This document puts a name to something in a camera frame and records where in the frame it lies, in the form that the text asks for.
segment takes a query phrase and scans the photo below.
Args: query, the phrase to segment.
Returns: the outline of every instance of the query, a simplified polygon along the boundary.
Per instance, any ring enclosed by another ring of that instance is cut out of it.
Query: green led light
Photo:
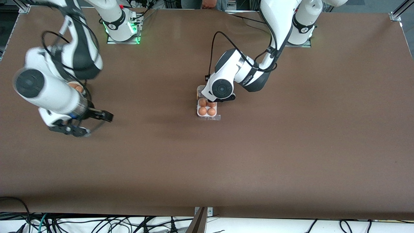
[[[130,27],[131,32],[132,32],[132,33],[135,33],[135,30],[131,27],[131,24],[128,24],[128,26]]]
[[[105,27],[105,31],[106,31],[106,33],[109,35],[109,32],[108,32],[108,29],[106,28],[106,25],[105,25],[105,24],[103,24],[103,26]]]

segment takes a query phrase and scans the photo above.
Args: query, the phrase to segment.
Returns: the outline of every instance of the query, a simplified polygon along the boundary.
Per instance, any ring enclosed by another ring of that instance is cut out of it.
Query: egg carton
[[[205,121],[219,121],[221,120],[221,115],[217,114],[217,103],[208,102],[207,98],[201,94],[201,91],[204,89],[204,87],[205,85],[197,87],[197,116],[201,120]],[[204,115],[200,114],[200,112],[202,113],[202,110],[200,110],[202,107],[206,108]]]

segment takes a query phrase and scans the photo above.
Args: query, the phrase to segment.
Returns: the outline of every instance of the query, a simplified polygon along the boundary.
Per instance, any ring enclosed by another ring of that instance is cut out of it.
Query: metal clamp
[[[391,21],[401,21],[401,14],[414,4],[414,0],[405,0],[399,7],[389,13]]]
[[[26,2],[33,2],[32,0],[28,0],[28,1],[20,1],[20,0],[13,0],[13,2],[16,3],[16,6],[19,8],[19,13],[20,14],[27,14],[30,11],[30,5],[27,4]]]
[[[207,217],[213,216],[213,207],[196,207],[195,216],[185,233],[205,233]]]

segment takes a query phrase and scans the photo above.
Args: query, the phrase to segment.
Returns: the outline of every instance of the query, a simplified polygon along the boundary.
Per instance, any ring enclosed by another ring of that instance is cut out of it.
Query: person's hand
[[[216,7],[217,0],[203,0],[201,9],[213,9]]]

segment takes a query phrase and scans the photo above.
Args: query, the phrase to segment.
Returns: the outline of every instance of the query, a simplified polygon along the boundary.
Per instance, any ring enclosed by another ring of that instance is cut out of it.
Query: black cable
[[[151,217],[145,217],[144,218],[144,220],[138,225],[138,227],[133,231],[133,233],[137,233],[137,231],[139,231],[143,226],[144,226],[144,224],[146,224],[147,222],[149,222],[150,220],[152,220],[152,219],[154,219],[155,217],[154,216],[151,216]]]
[[[95,58],[93,59],[94,60],[94,62],[98,59],[98,56],[99,56],[99,49],[100,49],[100,47],[99,47],[99,42],[98,42],[98,38],[97,38],[97,36],[95,35],[95,33],[92,31],[92,29],[88,26],[88,25],[86,25],[84,22],[82,22],[80,19],[78,19],[78,18],[76,18],[76,17],[73,17],[72,15],[69,15],[70,17],[71,17],[71,19],[72,20],[74,20],[74,21],[77,21],[78,23],[80,23],[80,24],[82,24],[82,26],[84,26],[84,27],[86,27],[86,29],[88,29],[88,31],[91,33],[91,35],[92,35],[92,38],[93,38],[93,41],[94,41],[94,43],[95,43],[95,46],[96,46],[96,56],[95,56]],[[94,64],[94,62],[93,63],[91,63],[90,65],[88,65],[88,66],[85,66],[85,67],[82,67],[82,68],[73,68],[73,67],[69,67],[69,66],[66,66],[65,64],[63,64],[61,61],[59,61],[58,59],[56,59],[55,58],[55,56],[52,54],[52,52],[47,48],[47,46],[46,46],[46,43],[45,43],[45,36],[46,36],[46,34],[48,34],[48,33],[52,33],[52,34],[54,34],[54,35],[56,35],[56,36],[58,36],[58,37],[60,37],[60,38],[62,38],[62,39],[64,39],[67,43],[69,43],[69,41],[67,40],[67,39],[65,39],[62,35],[60,35],[60,34],[58,34],[58,33],[56,33],[56,32],[53,32],[53,31],[44,31],[44,32],[42,32],[42,35],[41,35],[41,43],[42,43],[42,46],[43,46],[43,49],[51,56],[51,58],[52,58],[52,60],[54,60],[54,61],[58,61],[58,62],[60,62],[61,63],[61,65],[62,65],[62,67],[64,67],[64,68],[67,68],[67,69],[69,69],[69,70],[74,70],[74,71],[82,71],[82,70],[87,70],[87,69],[89,69],[89,68],[91,68],[92,66],[94,66],[95,64]]]
[[[217,36],[217,34],[221,34],[221,35],[223,35],[232,45],[233,45],[233,47],[239,52],[239,54],[240,54],[240,56],[243,58],[243,60],[245,61],[245,62],[247,62],[247,64],[249,64],[251,67],[255,67],[253,64],[251,64],[250,62],[249,62],[249,60],[247,59],[247,57],[241,52],[241,50],[236,46],[236,44],[234,44],[233,43],[233,41],[224,33],[224,32],[222,32],[222,31],[217,31],[215,34],[214,34],[214,36],[213,36],[213,41],[212,41],[212,44],[211,44],[211,54],[210,54],[210,65],[209,65],[209,68],[208,68],[208,74],[210,75],[211,74],[211,64],[212,64],[212,62],[213,62],[213,48],[214,48],[214,41],[215,41],[215,39],[216,39],[216,36]],[[272,71],[274,71],[274,70],[276,70],[276,68],[277,68],[277,64],[276,63],[274,63],[274,64],[272,64],[268,69],[261,69],[261,68],[259,68],[259,67],[257,67],[258,69],[258,71],[261,71],[261,72],[264,72],[264,73],[268,73],[268,72],[272,72]]]
[[[145,13],[147,13],[150,9],[151,9],[151,7],[149,7],[146,11],[144,11],[144,13],[142,13],[142,15],[140,15],[140,16],[138,16],[138,17],[134,18],[133,20],[135,20],[135,19],[139,19],[139,18],[143,17],[143,16],[144,16],[144,14],[145,14]]]
[[[262,23],[262,24],[266,24],[266,22],[263,22],[263,21],[260,21],[260,20],[255,20],[255,19],[251,19],[251,18],[246,18],[246,17],[243,17],[243,16],[238,16],[238,15],[233,15],[234,17],[238,17],[238,18],[242,18],[242,19],[247,19],[247,20],[251,20],[251,21],[255,21],[255,22],[259,22],[259,23]]]
[[[101,223],[103,223],[105,220],[108,220],[108,222],[106,223],[106,224],[108,224],[108,223],[110,223],[111,221],[109,220],[109,218],[106,218],[106,219],[104,219],[104,220],[102,220],[100,223],[98,223],[93,229],[92,229],[92,231],[91,231],[91,233],[94,233],[94,231],[95,231],[95,229],[96,228],[98,228],[98,226],[101,224]]]
[[[56,231],[56,224],[55,224],[53,218],[51,220],[52,220],[52,228],[53,228],[53,230],[55,231],[55,233],[58,233],[58,231]]]
[[[311,232],[311,230],[312,230],[312,228],[313,228],[313,225],[315,225],[315,223],[316,223],[316,221],[317,221],[318,219],[315,219],[314,221],[313,221],[313,223],[310,225],[310,227],[309,227],[309,229],[308,229],[308,231],[306,231],[305,233],[310,233]]]
[[[369,230],[371,230],[371,225],[372,225],[372,221],[369,219],[369,225],[368,225],[368,229],[366,230],[366,233],[369,233]]]
[[[102,222],[102,220],[101,219],[95,219],[95,220],[89,220],[89,221],[83,221],[83,222],[64,221],[64,222],[59,222],[58,224],[63,224],[63,223],[91,223],[91,222]]]
[[[176,224],[174,218],[171,216],[171,231],[170,233],[178,233],[178,229],[176,228]]]
[[[16,201],[23,204],[23,206],[24,206],[24,208],[26,209],[26,212],[27,212],[26,222],[29,224],[29,231],[28,232],[31,232],[30,231],[30,227],[31,227],[30,212],[29,212],[29,208],[27,207],[26,203],[24,201],[22,201],[20,198],[17,198],[17,197],[4,196],[4,197],[0,197],[0,199],[13,199],[13,200],[16,200]]]
[[[126,219],[127,219],[127,217],[125,219],[113,224],[114,226],[112,224],[110,224],[108,233],[112,232],[112,230],[115,229],[115,227],[118,226],[118,225],[126,227],[128,229],[128,233],[131,233],[130,228],[127,225],[121,224]]]
[[[190,221],[190,220],[192,220],[192,218],[178,219],[178,220],[174,220],[174,222]],[[155,225],[155,226],[151,227],[149,230],[144,231],[143,233],[148,233],[150,230],[152,230],[152,229],[154,229],[154,228],[156,228],[156,227],[164,226],[165,224],[168,224],[168,223],[171,223],[171,222],[172,222],[172,221],[169,221],[169,222],[165,222],[165,223],[161,223],[161,224]]]
[[[46,226],[46,232],[47,233],[52,233],[52,230],[51,230],[51,225],[50,225],[50,223],[49,223],[49,219],[44,219],[44,223],[45,223],[45,226]]]
[[[128,221],[128,223],[129,223],[129,225],[131,227],[131,232],[132,232],[132,223],[131,223],[131,221],[129,221],[129,218],[127,218],[127,221]]]
[[[265,54],[267,52],[267,50],[264,50],[261,54],[257,55],[257,57],[255,57],[254,61],[257,61],[257,59],[259,57],[261,57],[263,54]]]
[[[4,216],[10,216],[8,219],[10,219],[10,218],[11,219],[15,219],[15,220],[20,219],[20,218],[21,219],[25,219],[26,222],[29,223],[29,226],[30,227],[33,227],[36,230],[36,232],[38,231],[39,225],[36,225],[36,224],[34,224],[32,222],[28,222],[27,221],[27,215],[26,214],[22,214],[22,213],[0,213],[0,217],[4,217]],[[39,215],[39,214],[29,214],[30,221],[37,220],[37,221],[40,222],[42,216],[43,216],[43,214],[42,215]],[[50,230],[48,230],[47,228],[45,228],[41,232],[45,232],[45,231],[50,232]]]
[[[346,232],[346,231],[342,228],[342,222],[345,222],[345,224],[348,226],[349,232]],[[345,220],[341,220],[341,221],[339,221],[339,227],[341,228],[341,230],[342,230],[344,233],[352,233],[352,229],[351,229],[351,227],[349,226],[348,222],[347,222],[347,221],[345,221]]]
[[[414,222],[407,222],[407,221],[403,221],[403,220],[396,220],[398,222],[402,222],[402,223],[414,223]]]
[[[27,223],[24,223],[17,231],[16,233],[23,233],[23,229],[26,226]]]

